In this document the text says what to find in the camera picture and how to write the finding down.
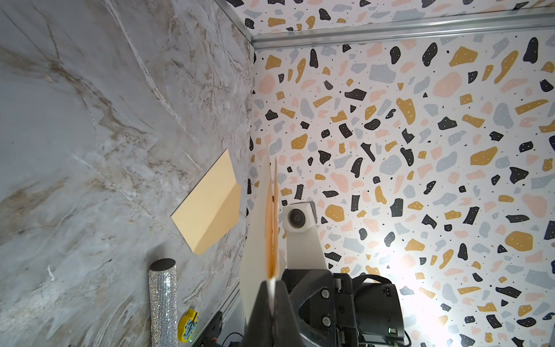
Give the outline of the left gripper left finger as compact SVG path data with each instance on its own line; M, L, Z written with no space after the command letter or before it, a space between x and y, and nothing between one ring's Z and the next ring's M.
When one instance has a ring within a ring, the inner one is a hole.
M241 341L242 347L273 346L273 314L270 309L270 297L267 282L260 285L253 311Z

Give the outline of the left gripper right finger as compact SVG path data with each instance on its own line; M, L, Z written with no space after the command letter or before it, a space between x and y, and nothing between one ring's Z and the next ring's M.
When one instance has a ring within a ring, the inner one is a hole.
M287 287L281 280L275 283L273 299L273 345L275 347L304 346Z

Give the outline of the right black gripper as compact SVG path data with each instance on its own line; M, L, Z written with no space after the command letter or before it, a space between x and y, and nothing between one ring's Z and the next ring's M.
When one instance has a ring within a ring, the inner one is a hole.
M282 276L306 346L404 346L395 285L329 270L285 270Z

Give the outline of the beige letter paper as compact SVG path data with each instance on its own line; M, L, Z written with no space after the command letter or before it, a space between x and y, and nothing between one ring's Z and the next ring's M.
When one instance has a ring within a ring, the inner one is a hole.
M280 277L278 240L279 186L277 163L266 161L259 171L260 181L241 259L239 289L245 320L250 321L260 287L273 300Z

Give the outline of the yellow envelope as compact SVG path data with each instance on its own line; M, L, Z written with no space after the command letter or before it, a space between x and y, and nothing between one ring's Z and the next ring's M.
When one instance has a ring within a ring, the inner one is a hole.
M241 185L225 151L171 215L193 253L204 254L238 223Z

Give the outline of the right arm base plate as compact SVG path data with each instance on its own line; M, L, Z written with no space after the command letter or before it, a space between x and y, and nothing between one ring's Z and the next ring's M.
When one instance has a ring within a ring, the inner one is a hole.
M218 338L223 328L223 313L217 311L212 319L203 328L202 332L195 338L192 347L221 347Z

